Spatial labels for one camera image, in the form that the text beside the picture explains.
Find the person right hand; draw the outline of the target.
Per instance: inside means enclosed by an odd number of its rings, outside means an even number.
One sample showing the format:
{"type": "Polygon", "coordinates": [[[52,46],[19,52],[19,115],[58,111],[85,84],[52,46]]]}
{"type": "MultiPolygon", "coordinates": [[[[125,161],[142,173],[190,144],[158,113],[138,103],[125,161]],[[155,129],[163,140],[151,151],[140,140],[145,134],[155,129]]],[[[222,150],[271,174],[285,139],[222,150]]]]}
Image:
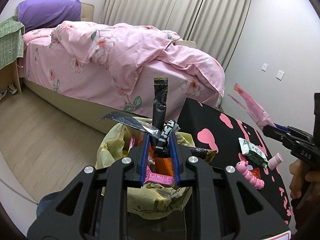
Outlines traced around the person right hand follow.
{"type": "Polygon", "coordinates": [[[292,199],[300,198],[302,195],[302,186],[304,182],[314,183],[314,188],[311,190],[307,200],[312,200],[319,197],[319,182],[320,173],[319,171],[312,171],[309,169],[301,160],[294,161],[289,166],[290,173],[293,175],[290,184],[290,197],[292,199]]]}

